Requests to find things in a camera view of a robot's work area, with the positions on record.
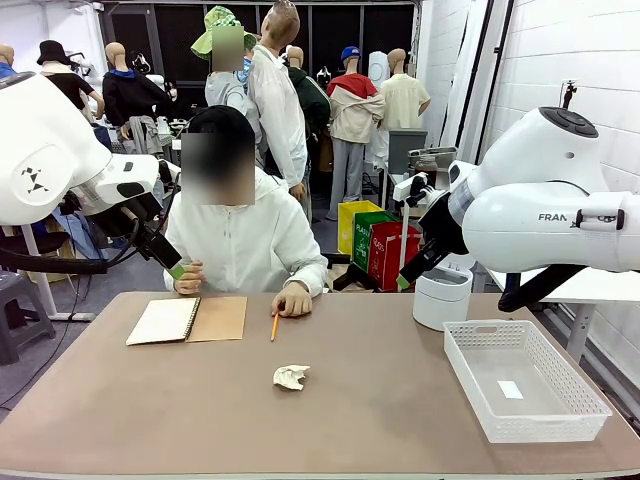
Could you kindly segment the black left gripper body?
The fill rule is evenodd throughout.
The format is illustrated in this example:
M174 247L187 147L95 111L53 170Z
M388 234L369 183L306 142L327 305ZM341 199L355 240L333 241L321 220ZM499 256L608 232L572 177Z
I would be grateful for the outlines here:
M173 245L160 232L144 227L133 240L137 253L145 260L155 260L165 270L172 270L182 257Z

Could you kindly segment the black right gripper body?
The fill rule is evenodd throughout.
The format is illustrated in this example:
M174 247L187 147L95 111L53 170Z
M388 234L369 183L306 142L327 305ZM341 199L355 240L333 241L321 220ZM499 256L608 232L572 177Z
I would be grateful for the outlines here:
M418 274L422 275L425 271L432 270L448 255L449 250L446 245L435 238L430 239L415 256Z

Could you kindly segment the person's right hand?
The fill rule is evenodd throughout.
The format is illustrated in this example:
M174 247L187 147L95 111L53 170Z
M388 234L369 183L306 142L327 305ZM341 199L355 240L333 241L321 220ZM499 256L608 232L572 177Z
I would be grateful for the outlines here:
M194 295L205 281L203 264L194 261L183 267L182 275L174 280L174 290L180 295Z

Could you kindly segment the person's left hand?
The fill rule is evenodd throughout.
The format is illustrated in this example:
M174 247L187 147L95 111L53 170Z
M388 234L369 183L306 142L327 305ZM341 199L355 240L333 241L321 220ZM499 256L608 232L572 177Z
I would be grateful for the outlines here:
M300 317L312 310L312 297L299 281L289 282L274 298L272 315L285 318Z

